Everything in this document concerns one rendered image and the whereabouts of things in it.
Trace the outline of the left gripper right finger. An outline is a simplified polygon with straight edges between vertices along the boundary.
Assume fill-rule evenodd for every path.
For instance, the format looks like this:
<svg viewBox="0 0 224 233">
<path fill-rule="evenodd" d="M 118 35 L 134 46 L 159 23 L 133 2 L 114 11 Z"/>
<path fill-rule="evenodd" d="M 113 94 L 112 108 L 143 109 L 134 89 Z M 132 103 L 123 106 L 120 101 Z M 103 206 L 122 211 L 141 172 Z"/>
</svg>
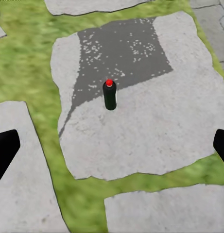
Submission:
<svg viewBox="0 0 224 233">
<path fill-rule="evenodd" d="M 224 162 L 224 130 L 218 129 L 213 140 L 213 147 L 216 148 L 217 154 L 220 155 Z"/>
</svg>

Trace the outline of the pesticide atomizer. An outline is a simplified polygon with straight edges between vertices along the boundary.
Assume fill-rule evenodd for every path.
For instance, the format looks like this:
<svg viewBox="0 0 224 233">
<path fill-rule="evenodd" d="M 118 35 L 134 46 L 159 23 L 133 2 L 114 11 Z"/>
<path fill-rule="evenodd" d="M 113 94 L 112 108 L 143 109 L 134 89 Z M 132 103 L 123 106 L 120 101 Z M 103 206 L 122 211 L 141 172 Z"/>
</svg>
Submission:
<svg viewBox="0 0 224 233">
<path fill-rule="evenodd" d="M 113 80 L 107 79 L 103 84 L 103 95 L 107 110 L 115 109 L 116 105 L 116 84 Z"/>
</svg>

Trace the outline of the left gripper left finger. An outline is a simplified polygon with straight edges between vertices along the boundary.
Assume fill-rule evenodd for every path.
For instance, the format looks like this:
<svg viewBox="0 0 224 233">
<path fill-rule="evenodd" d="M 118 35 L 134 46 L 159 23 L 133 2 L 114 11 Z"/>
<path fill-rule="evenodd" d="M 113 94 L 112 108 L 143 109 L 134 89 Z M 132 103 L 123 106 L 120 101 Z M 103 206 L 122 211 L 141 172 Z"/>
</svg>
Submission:
<svg viewBox="0 0 224 233">
<path fill-rule="evenodd" d="M 15 129 L 0 133 L 0 179 L 20 148 L 18 132 Z"/>
</svg>

